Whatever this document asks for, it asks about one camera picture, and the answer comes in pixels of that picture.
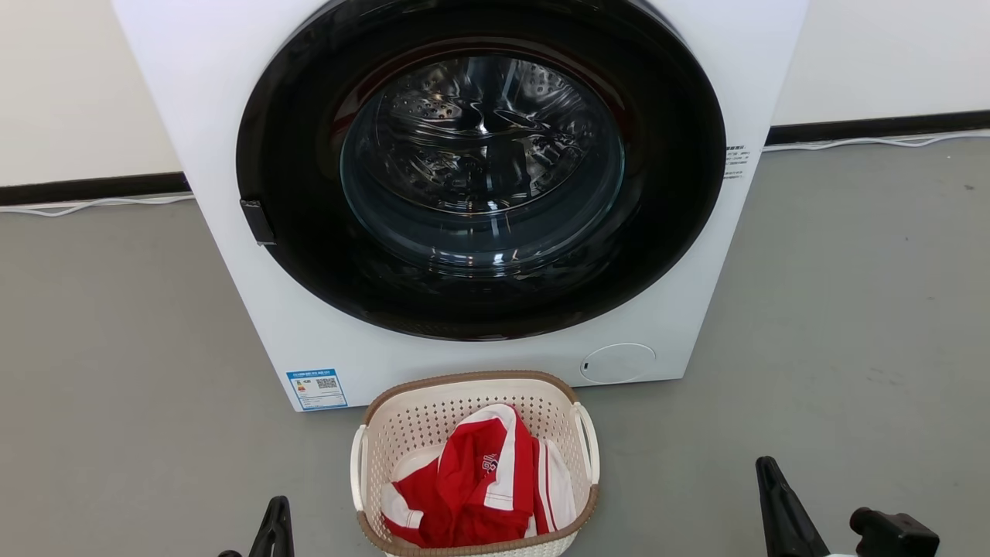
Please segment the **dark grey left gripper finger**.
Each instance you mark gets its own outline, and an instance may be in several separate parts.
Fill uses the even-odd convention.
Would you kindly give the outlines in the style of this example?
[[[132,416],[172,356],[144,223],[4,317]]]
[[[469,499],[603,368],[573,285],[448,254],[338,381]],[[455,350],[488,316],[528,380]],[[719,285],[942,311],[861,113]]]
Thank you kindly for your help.
[[[261,519],[247,556],[293,557],[295,554],[291,512],[286,496],[273,497]]]

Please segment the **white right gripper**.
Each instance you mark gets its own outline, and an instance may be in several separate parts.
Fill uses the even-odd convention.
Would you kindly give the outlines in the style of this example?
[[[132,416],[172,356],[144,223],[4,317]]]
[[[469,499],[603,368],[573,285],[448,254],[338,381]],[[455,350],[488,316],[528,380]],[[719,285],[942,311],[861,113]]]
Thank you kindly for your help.
[[[855,554],[830,553],[777,460],[758,458],[756,475],[768,556],[855,557]]]

